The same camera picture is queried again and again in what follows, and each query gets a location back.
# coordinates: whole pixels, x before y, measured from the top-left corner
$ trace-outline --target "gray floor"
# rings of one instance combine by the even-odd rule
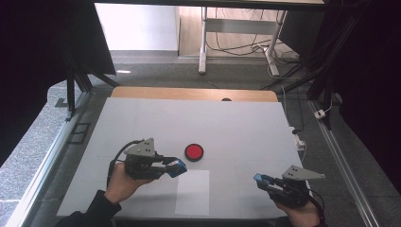
[[[199,76],[197,60],[180,59],[159,53],[142,53],[141,57],[138,57],[138,53],[132,55],[131,52],[112,54],[116,70],[131,71],[129,74],[119,73],[117,77],[113,77],[122,85],[259,90],[272,82],[267,73],[266,61],[208,60],[206,75]],[[288,66],[279,65],[279,69],[285,72]],[[91,80],[95,88],[88,95],[86,105],[80,107],[83,114],[78,120],[79,124],[89,126],[87,136],[79,133],[70,135],[68,140],[75,143],[67,143],[64,146],[25,226],[53,226],[60,219],[56,217],[56,213],[63,195],[74,176],[103,104],[112,91],[103,81],[96,78]],[[283,84],[292,81],[284,80],[272,89],[278,91]],[[307,86],[308,84],[299,88],[299,95],[294,90],[286,95],[286,101],[283,96],[279,96],[279,99],[283,105],[286,103],[290,125],[300,129],[303,118],[304,129],[299,135],[306,141],[307,147],[304,167],[326,175],[326,180],[311,182],[311,186],[323,196],[326,218],[330,226],[365,226],[305,99]],[[66,117],[65,107],[55,107],[60,98],[66,97],[65,83],[52,87],[48,95],[49,99],[43,112],[9,160],[0,168],[0,226],[5,226],[18,201],[23,197]],[[380,226],[399,226],[400,195],[369,150],[342,121],[338,113],[339,106],[337,102],[335,104],[331,109],[332,132],[372,205]]]

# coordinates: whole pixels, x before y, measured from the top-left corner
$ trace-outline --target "white paper sheet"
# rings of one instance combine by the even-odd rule
[[[175,214],[209,216],[209,170],[188,170],[180,175]]]

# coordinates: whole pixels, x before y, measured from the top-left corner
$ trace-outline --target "white table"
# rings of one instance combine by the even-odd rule
[[[227,102],[116,98],[106,101],[58,216],[84,212],[105,189],[109,162],[129,141],[153,137],[156,150],[182,159],[188,172],[142,186],[117,218],[277,218],[255,173],[281,177],[302,166],[279,102]],[[191,163],[187,145],[198,143],[203,158]]]

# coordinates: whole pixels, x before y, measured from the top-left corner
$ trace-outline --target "metal stand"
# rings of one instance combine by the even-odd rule
[[[274,62],[273,51],[284,22],[284,18],[286,16],[286,11],[281,11],[281,15],[279,16],[278,20],[272,22],[207,18],[207,7],[202,7],[201,10],[202,33],[200,44],[199,74],[204,75],[206,73],[206,32],[221,32],[271,35],[272,38],[269,48],[264,48],[264,52],[269,63],[271,74],[274,77],[279,76],[277,66]]]

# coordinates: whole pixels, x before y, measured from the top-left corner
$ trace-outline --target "red circular object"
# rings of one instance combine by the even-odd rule
[[[199,144],[190,144],[185,148],[185,157],[191,162],[197,162],[203,156],[203,148]]]

